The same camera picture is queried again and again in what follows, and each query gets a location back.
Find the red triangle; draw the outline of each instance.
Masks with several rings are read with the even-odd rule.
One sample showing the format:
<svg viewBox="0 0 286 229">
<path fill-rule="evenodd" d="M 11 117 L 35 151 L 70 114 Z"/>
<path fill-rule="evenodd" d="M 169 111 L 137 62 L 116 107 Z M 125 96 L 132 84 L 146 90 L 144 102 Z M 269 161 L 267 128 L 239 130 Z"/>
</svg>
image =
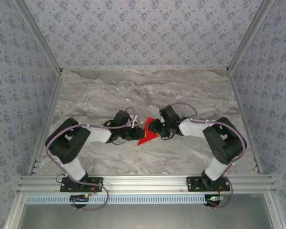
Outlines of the red triangle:
<svg viewBox="0 0 286 229">
<path fill-rule="evenodd" d="M 144 126 L 144 130 L 145 130 L 145 138 L 141 138 L 138 142 L 138 146 L 145 143 L 145 142 L 148 142 L 150 140 L 153 140 L 154 138 L 156 137 L 159 137 L 158 134 L 155 134 L 154 132 L 151 132 L 148 130 L 148 125 L 149 123 L 151 123 L 151 121 L 153 120 L 156 120 L 155 118 L 151 118 L 151 117 L 148 117 L 147 118 L 147 121 L 146 121 L 146 124 Z"/>
</svg>

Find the black mounting bracket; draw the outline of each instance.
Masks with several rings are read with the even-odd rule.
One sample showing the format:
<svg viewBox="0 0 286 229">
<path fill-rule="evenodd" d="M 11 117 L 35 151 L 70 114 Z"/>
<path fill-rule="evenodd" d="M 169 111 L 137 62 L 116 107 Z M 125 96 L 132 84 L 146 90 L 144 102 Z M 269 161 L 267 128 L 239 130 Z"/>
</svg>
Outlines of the black mounting bracket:
<svg viewBox="0 0 286 229">
<path fill-rule="evenodd" d="M 187 184 L 187 190 L 189 192 L 219 192 L 223 191 L 220 189 L 220 186 L 225 189 L 225 191 L 230 191 L 230 185 L 229 182 L 223 178 L 220 177 L 219 179 L 216 180 L 216 185 L 214 186 L 213 189 L 209 189 L 203 184 L 202 182 L 202 177 L 188 177 L 186 179 L 186 184 Z"/>
<path fill-rule="evenodd" d="M 92 184 L 99 184 L 103 185 L 103 177 L 87 177 L 85 180 L 81 180 L 82 182 L 86 183 L 92 183 Z M 94 193 L 95 192 L 101 192 L 102 188 L 91 185 L 80 185 L 77 183 L 74 183 L 72 180 L 70 180 L 68 177 L 64 177 L 61 180 L 61 192 L 84 192 L 84 193 Z"/>
</svg>

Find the gray marble tabletop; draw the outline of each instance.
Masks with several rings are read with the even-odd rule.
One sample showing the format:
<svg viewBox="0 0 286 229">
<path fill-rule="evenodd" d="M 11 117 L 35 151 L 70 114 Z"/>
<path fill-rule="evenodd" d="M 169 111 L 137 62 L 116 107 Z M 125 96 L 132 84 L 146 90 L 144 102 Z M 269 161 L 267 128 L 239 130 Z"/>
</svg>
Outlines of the gray marble tabletop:
<svg viewBox="0 0 286 229">
<path fill-rule="evenodd" d="M 103 124 L 119 110 L 133 107 L 138 121 L 160 118 L 159 109 L 167 104 L 186 102 L 193 105 L 200 120 L 227 117 L 244 136 L 240 110 L 226 70 L 72 70 L 62 72 L 61 93 L 57 102 L 51 133 L 67 118 L 80 123 Z M 174 107 L 179 116 L 193 111 Z M 212 160 L 205 139 L 175 136 L 163 141 L 156 138 L 137 146 L 137 141 L 123 145 L 86 143 L 79 158 L 89 174 L 201 174 Z M 245 156 L 229 173 L 255 173 L 249 146 Z M 61 171 L 45 155 L 40 174 Z"/>
</svg>

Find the purple cable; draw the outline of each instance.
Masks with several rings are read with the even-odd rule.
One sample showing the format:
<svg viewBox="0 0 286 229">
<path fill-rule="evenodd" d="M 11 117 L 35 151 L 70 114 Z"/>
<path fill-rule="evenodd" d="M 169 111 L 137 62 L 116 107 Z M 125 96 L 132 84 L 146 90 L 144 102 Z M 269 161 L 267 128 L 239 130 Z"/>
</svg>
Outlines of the purple cable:
<svg viewBox="0 0 286 229">
<path fill-rule="evenodd" d="M 193 106 L 191 106 L 191 105 L 189 105 L 189 104 L 187 104 L 187 103 L 174 103 L 174 104 L 172 104 L 171 106 L 176 105 L 176 104 L 184 104 L 184 105 L 186 105 L 186 106 L 189 106 L 190 108 L 192 108 L 192 109 L 195 111 L 195 114 L 189 117 L 192 123 L 196 123 L 196 124 L 205 124 L 205 123 L 206 123 L 206 121 L 198 121 L 198 120 L 193 120 L 193 119 L 191 119 L 192 117 L 195 117 L 195 116 L 198 115 L 198 112 L 196 111 L 196 109 L 195 109 Z M 226 124 L 226 123 L 222 123 L 222 122 L 218 122 L 218 121 L 207 121 L 207 122 L 208 122 L 208 123 L 211 123 L 211 124 L 222 125 L 222 126 L 228 128 L 229 130 L 231 130 L 231 131 L 239 138 L 239 140 L 240 140 L 240 142 L 241 142 L 241 144 L 242 144 L 242 149 L 243 149 L 242 153 L 241 153 L 236 159 L 232 160 L 232 161 L 230 162 L 230 164 L 228 165 L 228 167 L 223 171 L 222 177 L 225 178 L 225 179 L 229 182 L 229 184 L 230 184 L 230 189 L 231 189 L 231 196 L 230 196 L 230 198 L 228 199 L 228 201 L 227 201 L 224 205 L 219 206 L 219 207 L 218 207 L 216 204 L 214 204 L 214 203 L 212 203 L 212 202 L 210 202 L 210 201 L 207 201 L 209 204 L 214 205 L 214 208 L 221 209 L 221 208 L 226 207 L 226 206 L 231 202 L 232 196 L 233 196 L 233 186 L 232 186 L 232 183 L 231 183 L 231 181 L 230 181 L 230 179 L 229 179 L 228 177 L 224 176 L 224 173 L 226 173 L 226 172 L 230 169 L 230 167 L 232 166 L 232 164 L 233 164 L 235 161 L 241 159 L 241 158 L 244 156 L 245 151 L 246 151 L 246 147 L 245 147 L 245 142 L 244 142 L 242 136 L 241 136 L 240 133 L 239 133 L 236 129 L 234 129 L 233 127 L 229 126 L 229 125 Z"/>
<path fill-rule="evenodd" d="M 133 111 L 133 116 L 135 117 L 135 116 L 136 116 L 135 110 L 134 110 L 132 107 L 128 107 L 128 108 L 126 109 L 126 111 L 129 110 L 129 109 L 131 109 L 131 110 Z M 131 124 L 133 123 L 133 121 L 134 121 L 134 118 L 133 118 L 130 122 L 126 123 L 125 125 L 116 126 L 116 127 L 110 127 L 110 126 L 104 127 L 104 126 L 101 126 L 101 125 L 89 125 L 89 124 L 77 124 L 77 125 L 73 125 L 73 126 L 70 126 L 70 127 L 66 128 L 66 129 L 60 131 L 60 132 L 59 132 L 57 135 L 55 135 L 55 136 L 49 141 L 49 143 L 47 144 L 47 146 L 46 146 L 46 155 L 47 155 L 65 174 L 67 174 L 67 176 L 68 176 L 68 178 L 69 178 L 70 180 L 72 180 L 72 181 L 75 182 L 75 183 L 81 184 L 81 185 L 97 186 L 97 187 L 100 187 L 100 188 L 102 188 L 102 189 L 105 190 L 105 192 L 106 192 L 106 194 L 107 194 L 107 198 L 106 198 L 105 202 L 104 202 L 101 206 L 99 206 L 99 207 L 97 207 L 97 208 L 81 209 L 82 211 L 95 211 L 95 210 L 99 210 L 99 209 L 102 209 L 103 207 L 105 207 L 105 205 L 107 204 L 108 199 L 109 199 L 109 192 L 108 192 L 108 190 L 107 190 L 104 186 L 102 186 L 102 185 L 93 184 L 93 183 L 81 182 L 81 181 L 75 180 L 73 177 L 71 177 L 71 176 L 68 174 L 68 172 L 67 172 L 57 161 L 55 161 L 55 159 L 49 154 L 49 147 L 50 147 L 50 145 L 51 145 L 59 136 L 61 136 L 62 134 L 66 133 L 67 131 L 69 131 L 69 130 L 71 130 L 71 129 L 75 129 L 75 128 L 77 128 L 77 127 L 85 126 L 85 127 L 104 128 L 104 129 L 119 129 L 119 128 L 126 127 L 126 126 L 128 126 L 128 125 L 131 125 Z"/>
<path fill-rule="evenodd" d="M 190 108 L 192 108 L 194 111 L 195 111 L 195 114 L 194 115 L 191 115 L 189 118 L 193 118 L 195 116 L 198 115 L 198 112 L 197 110 L 190 104 L 187 104 L 187 103 L 183 103 L 183 102 L 177 102 L 177 103 L 174 103 L 174 104 L 171 104 L 171 106 L 174 106 L 174 105 L 186 105 L 186 106 L 189 106 Z"/>
</svg>

